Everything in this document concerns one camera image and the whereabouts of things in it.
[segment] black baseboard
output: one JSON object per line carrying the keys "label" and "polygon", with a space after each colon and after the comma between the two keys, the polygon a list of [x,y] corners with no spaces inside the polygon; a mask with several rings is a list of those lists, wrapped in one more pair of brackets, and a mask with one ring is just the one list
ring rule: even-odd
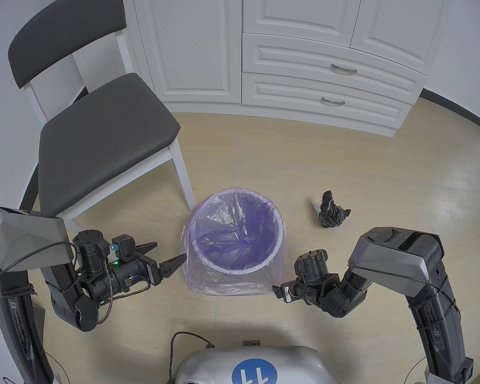
{"label": "black baseboard", "polygon": [[[73,101],[78,101],[82,97],[88,94],[87,87],[84,87],[77,98]],[[38,164],[36,165],[35,171],[33,172],[32,177],[28,183],[27,189],[25,190],[24,197],[20,203],[20,209],[24,211],[31,211],[33,205],[35,204],[36,197],[38,196]]]}
{"label": "black baseboard", "polygon": [[465,109],[458,105],[457,103],[454,103],[451,100],[448,100],[447,98],[440,96],[439,94],[436,94],[435,92],[429,91],[428,89],[423,89],[422,92],[420,93],[420,97],[429,100],[435,104],[438,104],[442,107],[445,107],[460,116],[463,116],[464,118],[470,120],[471,122],[480,125],[480,117],[475,115],[474,113],[470,112],[468,109]]}

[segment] cabinet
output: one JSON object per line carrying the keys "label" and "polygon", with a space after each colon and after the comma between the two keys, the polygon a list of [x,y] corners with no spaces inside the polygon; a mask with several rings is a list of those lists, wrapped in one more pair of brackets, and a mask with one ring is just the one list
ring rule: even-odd
{"label": "cabinet", "polygon": [[451,0],[124,0],[134,56],[172,112],[310,121],[393,136]]}
{"label": "cabinet", "polygon": [[428,73],[449,0],[361,0],[351,47]]}
{"label": "cabinet", "polygon": [[360,0],[244,0],[243,31],[348,47]]}
{"label": "cabinet", "polygon": [[241,1],[135,1],[148,69],[162,101],[239,103]]}

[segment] transparent plastic bag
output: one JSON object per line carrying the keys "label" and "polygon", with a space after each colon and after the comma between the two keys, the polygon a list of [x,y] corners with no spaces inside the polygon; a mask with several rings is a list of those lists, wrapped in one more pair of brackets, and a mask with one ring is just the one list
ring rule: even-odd
{"label": "transparent plastic bag", "polygon": [[285,230],[278,209],[257,192],[231,188],[210,196],[183,227],[180,251],[189,289],[206,295],[272,292],[285,264]]}

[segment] metal handle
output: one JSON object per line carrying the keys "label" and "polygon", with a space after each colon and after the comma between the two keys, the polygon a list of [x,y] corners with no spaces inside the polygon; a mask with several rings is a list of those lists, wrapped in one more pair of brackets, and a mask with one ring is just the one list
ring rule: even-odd
{"label": "metal handle", "polygon": [[335,64],[332,64],[332,68],[336,69],[337,71],[347,72],[347,73],[351,73],[351,74],[354,74],[354,73],[358,72],[356,69],[342,68],[342,67],[339,67],[338,65],[335,65]]}
{"label": "metal handle", "polygon": [[335,105],[335,106],[345,104],[345,101],[332,101],[332,100],[326,99],[325,97],[322,97],[320,100],[323,101],[324,103],[330,103],[331,105]]}

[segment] white chair leg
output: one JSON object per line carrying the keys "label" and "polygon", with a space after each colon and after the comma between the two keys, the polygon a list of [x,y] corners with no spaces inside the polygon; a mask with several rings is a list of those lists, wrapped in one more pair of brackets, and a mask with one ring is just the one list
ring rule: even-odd
{"label": "white chair leg", "polygon": [[187,169],[185,168],[185,163],[183,162],[178,139],[175,138],[173,143],[170,144],[168,148],[172,154],[173,164],[175,165],[175,170],[177,171],[181,190],[183,191],[183,196],[185,196],[185,200],[187,201],[188,209],[192,210],[195,208],[197,203],[195,202],[195,196],[193,195]]}
{"label": "white chair leg", "polygon": [[68,228],[71,232],[73,232],[74,235],[77,235],[78,232],[82,232],[83,230],[85,230],[85,228],[83,228],[75,218],[69,219],[63,212],[58,214],[57,216],[63,219],[65,227]]}

